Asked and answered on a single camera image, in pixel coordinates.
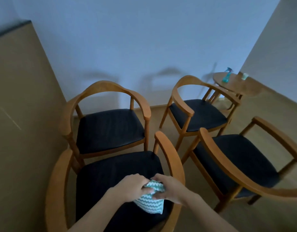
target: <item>person's left hand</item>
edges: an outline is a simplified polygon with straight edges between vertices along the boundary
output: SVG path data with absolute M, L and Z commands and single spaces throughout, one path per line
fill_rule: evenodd
M 115 187 L 112 192 L 117 197 L 122 197 L 122 201 L 131 202 L 140 198 L 142 195 L 152 193 L 153 188 L 143 187 L 149 182 L 144 176 L 139 174 L 125 176 Z

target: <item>white cup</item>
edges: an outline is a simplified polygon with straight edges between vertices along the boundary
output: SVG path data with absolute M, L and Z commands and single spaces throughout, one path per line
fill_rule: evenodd
M 247 73 L 244 73 L 244 74 L 242 75 L 242 80 L 246 80 L 246 78 L 248 78 L 248 74 L 247 74 Z

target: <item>wooden armrest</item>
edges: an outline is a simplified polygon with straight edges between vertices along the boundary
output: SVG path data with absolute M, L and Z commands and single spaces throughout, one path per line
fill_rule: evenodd
M 63 136 L 68 136 L 72 132 L 72 117 L 73 117 L 73 112 L 75 110 L 75 107 L 81 100 L 81 95 L 79 94 L 73 99 L 69 100 L 65 107 L 63 108 L 62 115 L 61 115 L 61 120 L 59 123 L 59 130 Z
M 181 96 L 178 93 L 178 88 L 174 87 L 172 90 L 171 97 L 174 101 L 174 103 L 181 109 L 184 113 L 186 113 L 188 116 L 193 116 L 194 115 L 194 110 L 191 109 L 181 98 Z
M 139 93 L 133 90 L 127 90 L 130 96 L 139 104 L 143 113 L 143 119 L 148 121 L 151 118 L 151 107 L 147 100 Z
M 45 198 L 45 221 L 48 232 L 68 230 L 65 210 L 65 191 L 68 181 L 72 150 L 65 150 L 52 171 Z
M 162 132 L 157 131 L 155 133 L 155 139 L 157 140 L 160 148 L 162 149 L 162 152 L 164 153 L 169 170 L 170 175 L 174 178 L 178 179 L 183 185 L 185 185 L 185 173 L 184 169 L 180 160 L 180 157 L 178 156 L 177 151 L 175 150 L 173 144 L 170 142 L 170 140 L 164 135 Z M 161 232 L 172 232 L 175 228 L 175 225 L 178 220 L 178 216 L 181 211 L 181 205 L 180 204 L 174 204 L 172 211 L 163 226 Z
M 261 127 L 264 131 L 274 137 L 297 161 L 297 143 L 295 143 L 289 136 L 282 131 L 278 130 L 275 126 L 268 121 L 255 116 L 252 122 Z
M 262 196 L 297 198 L 297 189 L 273 189 L 260 186 L 241 172 L 220 150 L 205 128 L 200 128 L 201 143 L 216 164 L 235 182 Z
M 238 97 L 236 97 L 236 95 L 220 86 L 216 86 L 216 85 L 211 85 L 211 84 L 207 84 L 207 87 L 209 87 L 210 89 L 213 89 L 217 92 L 219 92 L 220 94 L 224 95 L 226 98 L 228 98 L 232 103 L 234 103 L 235 105 L 238 105 L 241 103 L 241 101 L 239 100 Z

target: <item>cloth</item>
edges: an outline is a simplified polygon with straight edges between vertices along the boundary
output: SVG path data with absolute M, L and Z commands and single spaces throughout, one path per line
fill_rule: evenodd
M 162 183 L 151 180 L 144 187 L 151 187 L 154 189 L 154 192 L 146 195 L 142 195 L 139 199 L 134 200 L 134 203 L 138 205 L 141 209 L 150 214 L 160 213 L 164 209 L 164 200 L 163 199 L 152 199 L 152 196 L 156 192 L 165 192 L 165 187 Z

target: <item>table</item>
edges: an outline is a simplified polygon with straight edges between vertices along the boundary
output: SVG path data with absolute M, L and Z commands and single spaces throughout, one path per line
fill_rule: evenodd
M 263 86 L 260 82 L 254 80 L 253 78 L 248 77 L 246 80 L 242 80 L 242 73 L 239 72 L 238 74 L 232 73 L 228 82 L 223 82 L 223 78 L 227 75 L 227 72 L 218 72 L 213 74 L 214 82 L 219 85 L 220 87 L 227 89 L 236 94 L 236 96 L 241 99 L 242 96 L 256 96 L 258 95 Z M 210 101 L 214 102 L 220 93 L 214 92 L 212 97 L 210 97 Z

